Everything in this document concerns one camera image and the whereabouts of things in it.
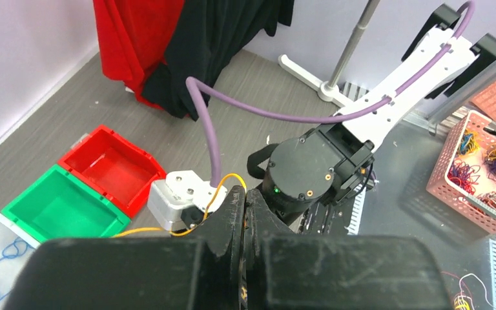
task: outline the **wall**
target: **wall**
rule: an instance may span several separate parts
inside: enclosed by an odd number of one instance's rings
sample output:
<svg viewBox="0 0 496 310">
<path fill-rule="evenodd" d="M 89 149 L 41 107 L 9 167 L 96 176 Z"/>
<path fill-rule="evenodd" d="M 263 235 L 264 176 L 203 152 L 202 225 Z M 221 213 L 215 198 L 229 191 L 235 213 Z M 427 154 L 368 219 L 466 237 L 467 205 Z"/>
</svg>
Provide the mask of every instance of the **wall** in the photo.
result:
<svg viewBox="0 0 496 310">
<path fill-rule="evenodd" d="M 246 49 L 276 61 L 281 54 L 328 80 L 356 25 L 365 0 L 297 0 L 291 27 L 281 26 L 275 37 L 259 33 Z M 442 3 L 457 9 L 464 0 L 381 0 L 358 47 L 345 69 L 348 80 L 371 89 L 400 64 L 404 54 L 430 13 Z M 473 19 L 465 38 L 478 41 L 489 32 L 496 37 L 496 0 L 476 0 Z M 444 98 L 425 102 L 423 112 L 433 110 Z"/>
<path fill-rule="evenodd" d="M 91 0 L 0 0 L 0 137 L 96 48 Z"/>
</svg>

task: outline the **black garment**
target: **black garment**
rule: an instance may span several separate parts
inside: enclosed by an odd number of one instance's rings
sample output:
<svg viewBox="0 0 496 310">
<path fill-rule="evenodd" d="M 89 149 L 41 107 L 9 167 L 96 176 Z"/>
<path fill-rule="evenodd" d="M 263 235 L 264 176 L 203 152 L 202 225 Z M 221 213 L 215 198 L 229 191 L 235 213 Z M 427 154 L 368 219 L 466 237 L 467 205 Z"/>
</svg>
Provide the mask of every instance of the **black garment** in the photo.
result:
<svg viewBox="0 0 496 310">
<path fill-rule="evenodd" d="M 225 66 L 261 30 L 291 24 L 294 0 L 186 0 L 165 51 L 167 64 L 149 76 L 141 95 L 177 118 L 197 120 L 185 79 L 213 86 Z"/>
</svg>

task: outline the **metal pole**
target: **metal pole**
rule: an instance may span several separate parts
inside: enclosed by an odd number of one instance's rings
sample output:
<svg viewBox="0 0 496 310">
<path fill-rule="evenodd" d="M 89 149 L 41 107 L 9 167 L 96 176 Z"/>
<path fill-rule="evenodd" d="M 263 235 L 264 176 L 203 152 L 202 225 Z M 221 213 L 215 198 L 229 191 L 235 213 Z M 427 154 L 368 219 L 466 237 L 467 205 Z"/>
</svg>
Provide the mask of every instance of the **metal pole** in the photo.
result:
<svg viewBox="0 0 496 310">
<path fill-rule="evenodd" d="M 436 134 L 438 124 L 461 108 L 469 99 L 496 81 L 496 61 L 476 75 L 469 83 L 453 93 L 439 108 L 429 116 L 429 132 Z"/>
<path fill-rule="evenodd" d="M 341 73 L 343 73 L 343 69 L 345 69 L 345 67 L 347 66 L 349 59 L 351 59 L 351 56 L 353 55 L 353 52 L 355 51 L 355 48 L 357 47 L 362 34 L 366 30 L 367 24 L 369 23 L 373 12 L 375 12 L 375 8 L 379 4 L 379 1 L 380 0 L 368 0 L 366 7 L 362 12 L 362 15 L 358 20 L 358 23 L 356 24 L 355 29 L 353 29 L 353 33 L 351 34 L 351 37 L 349 38 L 349 41 L 347 42 L 347 45 L 345 46 L 345 49 L 343 50 L 343 53 L 339 58 L 337 66 L 332 73 L 332 77 L 326 85 L 329 90 L 332 90 L 337 85 L 337 82 L 339 82 L 339 77 L 341 76 Z"/>
</svg>

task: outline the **white stand leg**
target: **white stand leg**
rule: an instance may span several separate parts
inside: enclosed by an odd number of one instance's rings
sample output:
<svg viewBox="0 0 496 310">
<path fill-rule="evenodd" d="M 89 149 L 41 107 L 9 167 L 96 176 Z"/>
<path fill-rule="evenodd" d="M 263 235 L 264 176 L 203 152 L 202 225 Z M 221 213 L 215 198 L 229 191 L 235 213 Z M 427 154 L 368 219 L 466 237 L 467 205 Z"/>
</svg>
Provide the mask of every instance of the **white stand leg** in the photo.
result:
<svg viewBox="0 0 496 310">
<path fill-rule="evenodd" d="M 339 87 L 329 87 L 327 81 L 321 81 L 318 77 L 312 75 L 309 71 L 303 69 L 297 63 L 291 61 L 288 56 L 281 55 L 278 57 L 278 64 L 288 73 L 295 76 L 297 79 L 305 83 L 316 91 L 318 97 L 326 102 L 332 102 L 342 108 L 353 103 L 352 100 L 345 97 L 339 92 Z"/>
</svg>

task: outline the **blue wire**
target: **blue wire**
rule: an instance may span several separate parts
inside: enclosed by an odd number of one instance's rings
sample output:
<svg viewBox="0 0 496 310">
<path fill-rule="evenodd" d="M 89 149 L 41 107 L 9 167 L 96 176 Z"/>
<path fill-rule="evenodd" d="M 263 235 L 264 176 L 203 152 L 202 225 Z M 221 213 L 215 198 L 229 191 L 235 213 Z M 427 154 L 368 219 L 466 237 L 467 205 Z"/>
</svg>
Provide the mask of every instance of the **blue wire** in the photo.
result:
<svg viewBox="0 0 496 310">
<path fill-rule="evenodd" d="M 18 247 L 18 243 L 20 242 L 23 242 L 25 243 L 25 248 L 23 251 L 20 251 L 20 248 Z M 16 253 L 15 254 L 6 254 L 7 250 L 9 250 L 11 247 L 14 247 L 14 249 L 16 249 Z M 22 255 L 24 255 L 28 249 L 32 249 L 31 246 L 25 242 L 22 238 L 18 237 L 16 238 L 11 244 L 7 245 L 3 251 L 1 252 L 1 255 L 3 257 L 0 258 L 0 262 L 2 262 L 3 260 L 13 260 L 14 258 L 18 258 Z M 3 299 L 5 299 L 5 297 L 9 294 L 10 292 L 8 292 L 7 294 L 4 294 L 2 296 L 0 296 L 0 301 L 2 301 Z"/>
</svg>

